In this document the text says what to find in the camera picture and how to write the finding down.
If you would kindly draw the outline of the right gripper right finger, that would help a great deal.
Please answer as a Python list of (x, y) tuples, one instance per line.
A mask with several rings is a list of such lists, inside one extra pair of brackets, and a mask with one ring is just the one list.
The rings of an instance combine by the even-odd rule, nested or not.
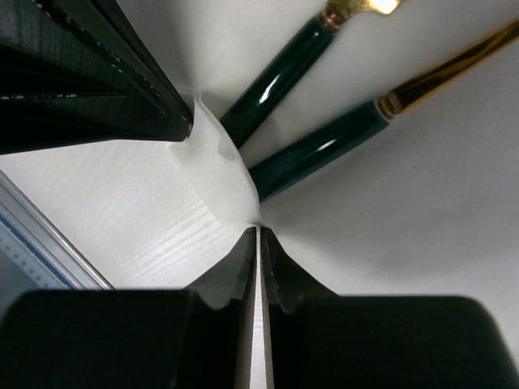
[(461, 296), (346, 297), (260, 231), (270, 388), (515, 388), (494, 319)]

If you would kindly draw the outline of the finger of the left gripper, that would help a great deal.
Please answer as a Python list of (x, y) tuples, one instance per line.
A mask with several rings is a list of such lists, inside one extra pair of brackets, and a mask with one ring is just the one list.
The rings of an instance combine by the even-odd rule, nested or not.
[(115, 1), (41, 1), (40, 9), (90, 49), (120, 91), (101, 116), (132, 139), (182, 142), (193, 114)]
[(112, 69), (93, 52), (86, 74), (8, 45), (1, 47), (1, 152), (14, 154), (132, 139), (101, 115), (120, 91)]

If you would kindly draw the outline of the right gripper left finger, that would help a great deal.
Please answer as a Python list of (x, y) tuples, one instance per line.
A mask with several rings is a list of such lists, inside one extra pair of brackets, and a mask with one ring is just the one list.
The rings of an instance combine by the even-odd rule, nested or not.
[(183, 289), (25, 293), (1, 324), (2, 387), (249, 387), (256, 238)]

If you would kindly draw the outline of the gold spoon green handle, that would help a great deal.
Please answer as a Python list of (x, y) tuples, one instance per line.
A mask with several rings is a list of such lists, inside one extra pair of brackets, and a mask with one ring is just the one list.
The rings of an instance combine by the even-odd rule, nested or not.
[(518, 40), (515, 19), (383, 96), (350, 110), (249, 169), (262, 203), (379, 134), (398, 115)]

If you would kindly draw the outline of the white paper napkin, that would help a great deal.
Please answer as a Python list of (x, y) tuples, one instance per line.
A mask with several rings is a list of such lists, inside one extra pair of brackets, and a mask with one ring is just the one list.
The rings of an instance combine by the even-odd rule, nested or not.
[[(174, 83), (224, 113), (321, 1), (124, 1)], [(353, 17), (242, 149), (253, 165), (518, 17), (515, 1), (407, 1)], [(341, 293), (518, 294), (518, 47), (449, 83), (262, 206)]]

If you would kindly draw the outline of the gold knife green handle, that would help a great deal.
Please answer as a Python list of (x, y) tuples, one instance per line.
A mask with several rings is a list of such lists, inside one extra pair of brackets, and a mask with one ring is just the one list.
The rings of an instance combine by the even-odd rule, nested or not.
[(328, 1), (221, 117), (220, 123), (234, 146), (241, 148), (258, 130), (332, 44), (349, 19), (362, 13), (391, 15), (401, 4), (398, 0)]

